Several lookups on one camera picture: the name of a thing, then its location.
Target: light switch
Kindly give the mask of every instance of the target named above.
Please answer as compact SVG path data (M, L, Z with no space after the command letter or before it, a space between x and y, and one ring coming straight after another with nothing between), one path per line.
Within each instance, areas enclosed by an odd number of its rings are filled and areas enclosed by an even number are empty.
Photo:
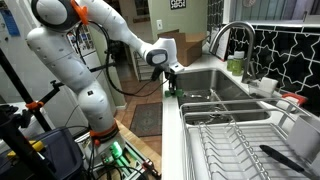
M162 30L162 29L163 29L162 20L161 20L161 19L158 19L158 20L157 20L157 29L158 29L158 30Z

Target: green bottle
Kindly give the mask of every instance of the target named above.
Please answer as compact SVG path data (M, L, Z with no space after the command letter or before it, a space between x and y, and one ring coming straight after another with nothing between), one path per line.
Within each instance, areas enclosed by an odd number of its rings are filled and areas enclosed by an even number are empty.
M233 55L228 56L228 59L227 59L227 70L228 71L232 71L232 69L233 69L233 65L232 65L233 59L234 59Z
M243 66L244 51L235 51L234 59L232 61L232 75L241 76Z

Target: cardboard box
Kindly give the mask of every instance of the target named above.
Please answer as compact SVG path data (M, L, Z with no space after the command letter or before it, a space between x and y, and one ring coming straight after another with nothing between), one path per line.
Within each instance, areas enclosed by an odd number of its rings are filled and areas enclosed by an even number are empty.
M158 34L159 37L172 37L177 45L177 58L181 65L187 67L202 56L202 41L206 33L180 33L179 30Z

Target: metal pole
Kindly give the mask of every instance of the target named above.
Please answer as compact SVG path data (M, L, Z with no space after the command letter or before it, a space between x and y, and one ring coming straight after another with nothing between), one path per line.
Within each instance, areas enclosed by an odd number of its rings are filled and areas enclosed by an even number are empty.
M27 103L32 103L33 99L28 93L27 89L25 86L22 84L19 76L17 73L14 71L12 68L10 62L6 58L6 56L3 54L2 49L0 48L0 64L3 68L3 70L6 72L8 75L9 79L13 83L14 87L18 90L19 94L21 95L22 99ZM38 120L39 124L43 128L44 131L51 131L51 127L49 126L48 122L46 119L43 117L42 113L40 112L39 109L32 111L32 114L36 117Z
M34 172L37 179L57 179L18 128L15 127L12 120L2 110L0 110L0 138Z

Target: sink basin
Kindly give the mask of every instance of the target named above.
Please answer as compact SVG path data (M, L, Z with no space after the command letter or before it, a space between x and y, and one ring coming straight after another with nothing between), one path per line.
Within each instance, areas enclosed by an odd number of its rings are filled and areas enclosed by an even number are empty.
M251 97L243 91L233 80L231 80L222 71L217 69L205 69L197 71L182 72L177 75L176 85L178 89L184 91L183 97L178 97L179 107L185 103L201 103L214 101L230 101L250 99ZM226 105L208 105L184 107L183 114L187 112L215 112L215 111L233 111L233 110L254 110L262 109L258 103L226 104ZM226 123L231 119L237 122L264 120L269 117L268 113L248 113L224 116L192 116L186 118L187 124L197 124L200 121L207 124Z

